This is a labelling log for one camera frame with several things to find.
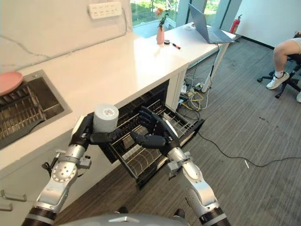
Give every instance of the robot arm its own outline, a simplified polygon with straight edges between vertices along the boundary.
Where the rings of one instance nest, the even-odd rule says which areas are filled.
[[[22,226],[51,226],[68,197],[71,185],[78,178],[78,169],[89,169],[91,159],[84,156],[89,144],[112,141],[119,130],[112,133],[93,133],[93,113],[81,117],[72,132],[71,142],[51,171],[50,181],[39,194]]]
[[[169,159],[168,167],[170,177],[176,176],[182,190],[186,193],[186,200],[193,209],[202,225],[205,226],[230,226],[226,215],[213,193],[212,188],[204,180],[199,167],[193,163],[189,152],[184,153],[175,130],[170,123],[163,121],[155,113],[142,107],[140,122],[148,128],[154,137],[163,137],[165,142],[152,148],[159,148],[161,153]],[[132,132],[133,139],[142,146],[148,146],[152,135],[143,136]]]

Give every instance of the sink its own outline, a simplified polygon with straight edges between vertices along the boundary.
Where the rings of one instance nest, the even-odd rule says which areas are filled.
[[[24,76],[17,89],[0,97],[0,149],[69,113],[43,70]]]

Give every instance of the dish rack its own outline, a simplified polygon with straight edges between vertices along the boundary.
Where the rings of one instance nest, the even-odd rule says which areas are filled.
[[[150,104],[148,108],[171,123],[178,134],[181,146],[185,145],[198,132],[204,122],[204,120],[199,120],[192,124],[186,121],[181,115],[169,109],[160,99]],[[100,148],[111,162],[120,160],[141,189],[165,164],[167,158],[158,149],[143,148],[131,138],[132,130],[138,134],[148,134],[147,129],[140,125],[138,115],[137,113],[127,120],[123,120],[122,118],[125,117],[121,116],[121,120],[118,122],[121,134],[110,144],[101,144]]]
[[[9,94],[0,97],[0,149],[28,134],[45,121],[36,95],[26,82]]]

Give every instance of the red flower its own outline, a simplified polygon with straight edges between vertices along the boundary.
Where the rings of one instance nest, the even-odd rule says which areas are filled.
[[[156,15],[159,16],[159,15],[161,15],[163,12],[164,12],[163,9],[158,8],[157,11],[156,11]]]

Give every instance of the white sneaker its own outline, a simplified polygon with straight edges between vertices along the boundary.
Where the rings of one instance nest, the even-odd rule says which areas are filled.
[[[299,103],[301,103],[301,92],[297,95],[297,101],[299,102]]]
[[[281,85],[282,82],[284,82],[285,80],[288,80],[290,77],[290,75],[286,72],[283,73],[283,76],[278,79],[275,76],[273,77],[273,80],[267,85],[268,89],[276,89],[278,86]]]

